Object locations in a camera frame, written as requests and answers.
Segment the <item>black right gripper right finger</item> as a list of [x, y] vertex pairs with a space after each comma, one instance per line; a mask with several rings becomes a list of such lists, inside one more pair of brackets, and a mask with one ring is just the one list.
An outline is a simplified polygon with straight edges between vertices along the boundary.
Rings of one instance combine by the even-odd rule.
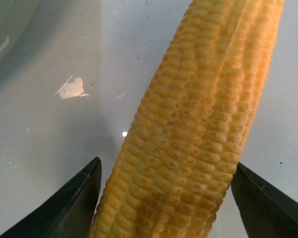
[[298, 238], [298, 203], [242, 163], [231, 190], [250, 238]]

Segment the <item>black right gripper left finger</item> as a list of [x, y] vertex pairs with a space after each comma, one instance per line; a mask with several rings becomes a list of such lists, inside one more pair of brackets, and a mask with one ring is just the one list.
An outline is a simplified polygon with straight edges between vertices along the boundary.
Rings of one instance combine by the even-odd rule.
[[36, 210], [1, 238], [85, 238], [101, 184], [101, 161], [89, 162]]

